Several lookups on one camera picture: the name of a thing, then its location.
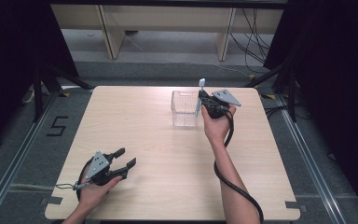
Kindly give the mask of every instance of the hand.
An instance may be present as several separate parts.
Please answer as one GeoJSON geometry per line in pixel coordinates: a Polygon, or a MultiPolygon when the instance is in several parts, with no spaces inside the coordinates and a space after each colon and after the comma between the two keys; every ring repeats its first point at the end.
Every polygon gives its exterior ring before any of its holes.
{"type": "MultiPolygon", "coordinates": [[[[234,116],[237,107],[235,105],[229,104],[229,112],[234,116]]],[[[211,145],[213,144],[224,144],[226,135],[229,130],[229,123],[226,116],[222,116],[219,119],[212,119],[206,107],[203,105],[201,107],[201,114],[204,119],[204,131],[205,135],[208,137],[211,145]]]]}
{"type": "MultiPolygon", "coordinates": [[[[85,175],[89,168],[90,166],[87,167],[84,172],[83,179],[81,181],[82,183],[86,182],[85,175]]],[[[103,186],[98,186],[95,184],[86,186],[81,190],[79,205],[84,206],[87,209],[94,209],[98,206],[98,204],[100,204],[106,193],[110,189],[112,189],[118,182],[120,182],[121,179],[121,176],[117,176],[103,186]]]]}

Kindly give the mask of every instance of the transparent box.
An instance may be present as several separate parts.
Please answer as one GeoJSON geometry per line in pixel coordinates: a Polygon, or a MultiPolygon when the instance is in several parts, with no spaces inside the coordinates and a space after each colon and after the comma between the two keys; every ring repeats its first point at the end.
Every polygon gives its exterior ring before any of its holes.
{"type": "Polygon", "coordinates": [[[173,126],[195,127],[196,107],[199,99],[197,91],[173,91],[171,110],[173,126]]]}

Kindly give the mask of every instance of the human arm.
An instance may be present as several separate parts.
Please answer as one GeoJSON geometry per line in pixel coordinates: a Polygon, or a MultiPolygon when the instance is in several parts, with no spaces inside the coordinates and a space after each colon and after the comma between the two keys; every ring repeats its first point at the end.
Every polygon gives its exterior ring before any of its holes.
{"type": "MultiPolygon", "coordinates": [[[[231,115],[235,114],[236,109],[234,105],[229,105],[231,115]]],[[[204,131],[211,144],[216,166],[220,174],[232,184],[247,192],[224,144],[229,130],[227,118],[223,116],[219,119],[211,119],[205,106],[201,107],[201,114],[204,119],[204,131]]],[[[259,215],[252,203],[223,182],[220,182],[220,188],[226,222],[228,224],[260,222],[259,215]]]]}
{"type": "MultiPolygon", "coordinates": [[[[79,204],[77,205],[74,212],[63,223],[64,224],[83,223],[83,221],[91,213],[91,211],[94,210],[94,208],[96,208],[98,204],[101,203],[106,193],[110,189],[112,189],[121,179],[122,179],[121,176],[117,176],[103,186],[91,184],[83,188],[81,190],[79,204]]],[[[82,183],[86,182],[84,176],[81,182],[82,183]]]]}

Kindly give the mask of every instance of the black strap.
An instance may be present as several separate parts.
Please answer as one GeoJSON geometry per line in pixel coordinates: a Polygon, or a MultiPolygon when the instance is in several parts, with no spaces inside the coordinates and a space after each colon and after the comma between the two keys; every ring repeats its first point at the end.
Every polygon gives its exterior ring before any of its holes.
{"type": "MultiPolygon", "coordinates": [[[[83,179],[83,174],[84,171],[86,170],[87,166],[90,165],[92,163],[92,160],[94,159],[94,157],[92,157],[91,159],[89,159],[89,161],[86,162],[86,164],[84,165],[83,169],[80,172],[80,176],[79,179],[77,180],[77,184],[81,184],[81,180],[83,179]]],[[[81,189],[77,189],[76,190],[76,195],[77,195],[77,200],[80,201],[80,194],[81,194],[81,189]]]]}
{"type": "Polygon", "coordinates": [[[225,147],[228,146],[229,141],[231,141],[232,134],[234,134],[234,116],[232,115],[232,113],[229,110],[228,110],[228,113],[231,115],[231,117],[228,114],[225,114],[226,118],[228,119],[228,124],[229,124],[229,133],[228,133],[228,137],[225,142],[225,147]]]}
{"type": "Polygon", "coordinates": [[[249,202],[251,202],[255,209],[257,210],[258,215],[260,216],[260,223],[263,223],[264,221],[264,215],[263,215],[263,210],[261,209],[260,205],[258,204],[258,202],[250,195],[248,194],[245,190],[240,189],[238,186],[234,185],[233,183],[229,182],[227,179],[225,179],[219,172],[219,170],[217,169],[217,165],[216,165],[216,161],[213,164],[213,168],[214,168],[214,173],[217,175],[217,177],[223,182],[225,183],[227,186],[229,186],[231,189],[234,189],[235,191],[237,191],[240,195],[242,195],[244,198],[246,198],[249,202]]]}

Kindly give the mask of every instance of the wooden table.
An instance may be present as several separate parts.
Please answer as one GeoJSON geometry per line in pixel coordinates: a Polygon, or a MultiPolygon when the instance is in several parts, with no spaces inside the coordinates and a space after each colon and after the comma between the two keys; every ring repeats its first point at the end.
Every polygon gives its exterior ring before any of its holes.
{"type": "MultiPolygon", "coordinates": [[[[79,125],[57,181],[74,184],[85,162],[97,150],[126,153],[111,170],[132,158],[137,164],[128,178],[109,192],[89,218],[110,220],[224,220],[213,153],[203,131],[172,125],[172,91],[184,87],[97,87],[79,125]]],[[[205,88],[208,93],[222,88],[205,88]]],[[[235,132],[227,148],[250,194],[263,208],[265,220],[295,220],[293,190],[254,89],[228,88],[242,103],[234,116],[235,132]]],[[[46,217],[66,218],[77,198],[71,189],[55,189],[61,204],[49,204],[46,217]]]]}

